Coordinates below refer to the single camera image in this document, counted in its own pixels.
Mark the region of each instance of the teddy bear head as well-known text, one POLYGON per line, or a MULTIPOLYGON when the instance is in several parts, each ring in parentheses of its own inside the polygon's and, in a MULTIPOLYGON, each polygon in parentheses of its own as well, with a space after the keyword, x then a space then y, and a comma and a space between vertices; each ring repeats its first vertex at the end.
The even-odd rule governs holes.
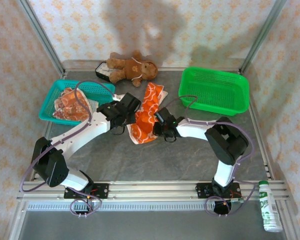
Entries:
POLYGON ((158 74, 157 66, 151 61, 144 61, 141 64, 142 78, 144 80, 152 80, 158 74))

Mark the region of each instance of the gray mat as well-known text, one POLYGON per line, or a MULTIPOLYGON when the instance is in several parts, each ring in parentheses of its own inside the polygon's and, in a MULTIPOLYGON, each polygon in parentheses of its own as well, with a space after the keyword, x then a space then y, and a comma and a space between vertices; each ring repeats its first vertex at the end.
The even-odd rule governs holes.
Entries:
MULTIPOLYGON (((160 71, 153 81, 164 85, 168 96, 164 106, 178 96, 181 71, 160 71)), ((97 79, 94 72, 69 72, 67 79, 97 79)), ((141 101, 147 82, 136 88, 128 80, 115 85, 116 94, 129 92, 141 101)), ((175 117, 183 116, 185 107, 176 101, 168 107, 175 117)), ((217 120, 219 114, 190 109, 188 116, 198 120, 217 120)), ((264 162, 257 143, 256 133, 249 112, 237 114, 230 119, 242 126, 256 144, 256 154, 241 164, 236 177, 240 180, 266 180, 264 162)), ((50 138, 68 131, 71 126, 53 124, 50 138)), ((128 135, 114 136, 107 132, 79 149, 68 161, 68 166, 86 172, 94 181, 209 181, 217 170, 218 159, 207 141, 185 137, 174 143, 158 138, 153 142, 135 145, 128 135)))

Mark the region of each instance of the bottle cap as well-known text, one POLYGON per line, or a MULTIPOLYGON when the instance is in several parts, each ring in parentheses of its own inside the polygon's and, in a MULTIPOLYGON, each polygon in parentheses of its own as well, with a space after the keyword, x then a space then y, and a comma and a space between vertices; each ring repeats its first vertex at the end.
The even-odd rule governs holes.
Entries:
POLYGON ((268 183, 268 181, 260 181, 260 182, 259 182, 259 186, 260 186, 260 185, 269 185, 269 183, 268 183))

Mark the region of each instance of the gray table surface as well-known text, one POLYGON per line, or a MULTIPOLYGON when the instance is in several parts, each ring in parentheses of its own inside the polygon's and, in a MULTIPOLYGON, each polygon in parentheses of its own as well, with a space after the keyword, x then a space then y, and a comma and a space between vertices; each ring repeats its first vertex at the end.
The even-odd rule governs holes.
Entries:
MULTIPOLYGON (((153 81, 164 85, 168 96, 162 105, 178 96, 181 71, 160 71, 153 81)), ((67 79, 97 79, 94 72, 70 71, 67 79)), ((128 80, 115 85, 116 94, 133 94, 141 101, 144 98, 147 81, 136 88, 128 80)), ((168 107, 175 116, 183 116, 185 107, 176 101, 168 107)), ((196 120, 217 120, 220 114, 190 109, 188 116, 196 120)), ((229 117, 231 121, 243 127, 254 140, 256 153, 243 162, 236 173, 238 180, 266 180, 264 161, 257 142, 256 133, 249 111, 229 117)), ((49 137, 68 131, 71 126, 53 124, 49 137)), ((163 138, 135 145, 128 134, 114 136, 107 132, 79 149, 67 162, 68 166, 87 173, 94 181, 169 181, 195 180, 210 181, 217 170, 218 159, 207 141, 185 137, 174 143, 163 138)))
POLYGON ((266 232, 259 201, 237 214, 203 211, 99 211, 78 219, 68 211, 27 211, 19 240, 286 240, 266 232))

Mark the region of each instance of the orange patterned towel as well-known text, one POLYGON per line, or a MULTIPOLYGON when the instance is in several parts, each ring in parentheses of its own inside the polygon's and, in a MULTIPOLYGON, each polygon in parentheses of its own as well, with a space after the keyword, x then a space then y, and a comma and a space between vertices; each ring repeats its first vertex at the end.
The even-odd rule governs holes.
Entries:
POLYGON ((157 121, 155 113, 167 95, 164 86, 148 83, 141 108, 135 114, 136 123, 127 126, 130 138, 135 144, 145 144, 157 138, 152 133, 157 121))
MULTIPOLYGON (((85 94, 77 89, 77 97, 92 113, 91 105, 86 98, 85 94)), ((56 119, 72 120, 72 121, 84 121, 89 117, 87 111, 77 102, 75 98, 75 90, 67 87, 61 92, 61 96, 54 100, 55 112, 53 116, 56 119)))

